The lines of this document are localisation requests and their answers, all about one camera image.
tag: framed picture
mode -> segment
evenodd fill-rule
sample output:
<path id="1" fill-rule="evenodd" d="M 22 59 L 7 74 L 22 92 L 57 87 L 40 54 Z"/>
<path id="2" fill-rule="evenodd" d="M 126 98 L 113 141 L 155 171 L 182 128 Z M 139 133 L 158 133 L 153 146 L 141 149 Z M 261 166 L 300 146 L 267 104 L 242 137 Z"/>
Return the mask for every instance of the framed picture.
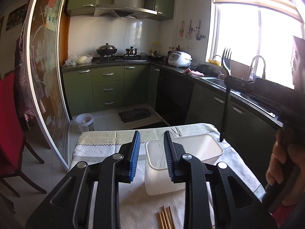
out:
<path id="1" fill-rule="evenodd" d="M 26 15 L 25 6 L 26 4 L 10 13 L 9 18 L 7 19 L 6 30 L 9 30 L 23 22 L 23 19 Z"/>
<path id="2" fill-rule="evenodd" d="M 4 21 L 4 16 L 2 16 L 2 18 L 0 19 L 0 38 L 1 38 L 1 30 L 2 30 L 2 26 L 3 26 L 3 21 Z"/>

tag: red chair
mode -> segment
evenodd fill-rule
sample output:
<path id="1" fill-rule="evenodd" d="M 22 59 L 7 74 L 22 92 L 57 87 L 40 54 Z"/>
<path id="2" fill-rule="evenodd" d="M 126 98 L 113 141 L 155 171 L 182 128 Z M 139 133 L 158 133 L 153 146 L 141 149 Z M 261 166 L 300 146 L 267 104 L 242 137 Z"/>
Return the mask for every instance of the red chair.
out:
<path id="1" fill-rule="evenodd" d="M 0 80 L 0 182 L 8 187 L 18 197 L 4 178 L 20 176 L 38 191 L 46 194 L 47 191 L 32 182 L 22 171 L 22 152 L 24 146 L 42 164 L 45 162 L 37 155 L 26 140 L 18 121 L 14 103 L 14 73 Z"/>

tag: rice cooker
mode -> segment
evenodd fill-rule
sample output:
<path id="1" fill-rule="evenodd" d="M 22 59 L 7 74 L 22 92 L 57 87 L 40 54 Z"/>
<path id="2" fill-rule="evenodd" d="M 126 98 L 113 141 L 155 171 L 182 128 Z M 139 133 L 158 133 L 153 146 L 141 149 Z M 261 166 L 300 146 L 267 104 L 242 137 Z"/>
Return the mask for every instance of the rice cooker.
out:
<path id="1" fill-rule="evenodd" d="M 176 67 L 187 67 L 192 62 L 192 57 L 186 52 L 172 52 L 168 57 L 168 64 Z"/>

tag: metal bolt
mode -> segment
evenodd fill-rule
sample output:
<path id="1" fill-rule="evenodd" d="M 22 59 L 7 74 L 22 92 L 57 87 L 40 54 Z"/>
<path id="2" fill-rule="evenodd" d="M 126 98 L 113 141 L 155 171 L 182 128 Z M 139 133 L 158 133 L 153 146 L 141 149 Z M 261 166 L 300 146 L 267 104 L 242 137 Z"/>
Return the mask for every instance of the metal bolt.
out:
<path id="1" fill-rule="evenodd" d="M 218 167 L 219 167 L 220 169 L 226 169 L 228 166 L 227 166 L 227 164 L 224 163 L 224 162 L 219 162 L 219 163 L 218 163 Z"/>
<path id="2" fill-rule="evenodd" d="M 78 164 L 77 164 L 77 167 L 78 168 L 80 168 L 80 169 L 83 169 L 83 168 L 85 168 L 86 167 L 86 162 L 79 162 Z"/>
<path id="3" fill-rule="evenodd" d="M 121 154 L 119 154 L 119 153 L 115 153 L 115 154 L 113 154 L 113 159 L 115 159 L 115 160 L 119 160 L 119 159 L 121 159 L 123 156 L 121 155 Z"/>
<path id="4" fill-rule="evenodd" d="M 188 153 L 187 154 L 183 154 L 182 158 L 185 159 L 185 160 L 190 160 L 190 159 L 192 159 L 192 155 L 188 154 Z"/>

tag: white plastic container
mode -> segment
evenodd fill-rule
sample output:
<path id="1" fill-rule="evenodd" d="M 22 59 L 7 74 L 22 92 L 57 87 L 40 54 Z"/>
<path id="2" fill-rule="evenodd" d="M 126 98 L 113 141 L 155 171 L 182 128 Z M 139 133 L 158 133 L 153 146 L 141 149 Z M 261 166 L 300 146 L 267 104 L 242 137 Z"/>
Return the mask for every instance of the white plastic container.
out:
<path id="1" fill-rule="evenodd" d="M 202 162 L 215 164 L 223 149 L 210 134 L 173 138 L 189 153 Z M 146 161 L 144 183 L 148 195 L 158 195 L 185 189 L 185 183 L 173 183 L 168 175 L 163 139 L 153 139 L 145 144 Z"/>
<path id="2" fill-rule="evenodd" d="M 91 114 L 80 114 L 75 121 L 81 132 L 94 131 L 93 116 Z"/>

